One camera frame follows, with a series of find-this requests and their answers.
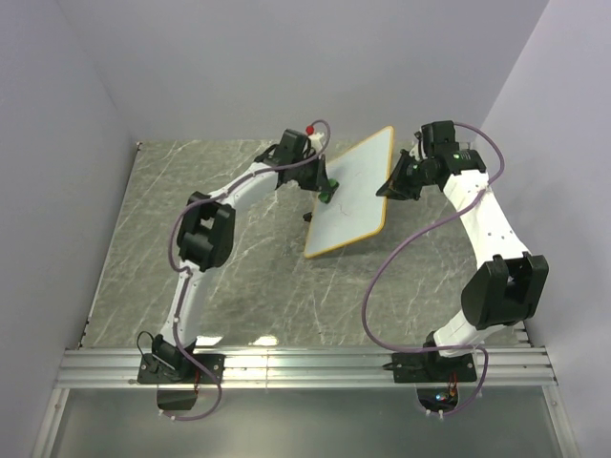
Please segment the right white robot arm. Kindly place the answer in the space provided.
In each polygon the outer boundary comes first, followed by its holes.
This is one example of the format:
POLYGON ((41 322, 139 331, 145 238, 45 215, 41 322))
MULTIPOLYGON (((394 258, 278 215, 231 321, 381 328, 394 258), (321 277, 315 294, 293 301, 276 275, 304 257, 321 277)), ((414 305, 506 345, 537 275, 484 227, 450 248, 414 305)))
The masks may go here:
POLYGON ((474 348, 489 336, 532 318, 549 265, 532 254, 501 210, 480 154, 461 147, 451 120, 423 125, 412 152, 400 158, 377 196, 417 200, 436 186, 453 206, 472 245, 477 270, 460 295, 460 311, 433 331, 422 348, 391 355, 397 383, 474 382, 474 348))

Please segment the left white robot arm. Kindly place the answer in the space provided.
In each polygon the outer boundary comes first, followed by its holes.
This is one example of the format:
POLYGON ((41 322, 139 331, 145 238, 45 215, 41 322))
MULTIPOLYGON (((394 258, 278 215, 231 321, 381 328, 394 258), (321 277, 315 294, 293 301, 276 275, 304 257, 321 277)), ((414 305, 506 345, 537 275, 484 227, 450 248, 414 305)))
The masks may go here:
POLYGON ((254 203, 294 181, 309 192, 333 195, 325 150, 330 126, 313 121, 301 133, 284 131, 279 142, 256 156, 237 178, 209 195, 196 192, 173 225, 168 260, 178 274, 178 284, 168 317, 153 339, 152 354, 159 372, 172 384, 187 381, 193 372, 193 347, 198 334, 189 323, 199 293, 231 255, 236 216, 254 203))

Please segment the yellow framed whiteboard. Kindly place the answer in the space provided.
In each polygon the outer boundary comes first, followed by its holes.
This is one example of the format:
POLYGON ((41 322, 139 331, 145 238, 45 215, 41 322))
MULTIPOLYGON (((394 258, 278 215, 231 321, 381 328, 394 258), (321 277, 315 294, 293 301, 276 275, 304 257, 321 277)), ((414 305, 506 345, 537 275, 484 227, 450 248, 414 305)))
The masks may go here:
POLYGON ((316 199, 304 256, 313 259, 380 233, 387 200, 376 195, 390 177, 394 128, 387 126, 332 159, 327 175, 339 183, 330 202, 316 199))

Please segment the green whiteboard eraser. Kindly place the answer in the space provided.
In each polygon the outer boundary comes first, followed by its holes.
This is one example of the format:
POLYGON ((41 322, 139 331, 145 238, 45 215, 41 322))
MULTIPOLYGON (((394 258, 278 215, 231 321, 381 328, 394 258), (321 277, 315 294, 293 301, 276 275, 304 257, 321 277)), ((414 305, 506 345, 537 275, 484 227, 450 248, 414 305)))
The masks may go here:
POLYGON ((338 188, 339 182, 333 178, 330 178, 328 180, 326 189, 319 193, 318 199, 324 204, 329 204, 338 188))

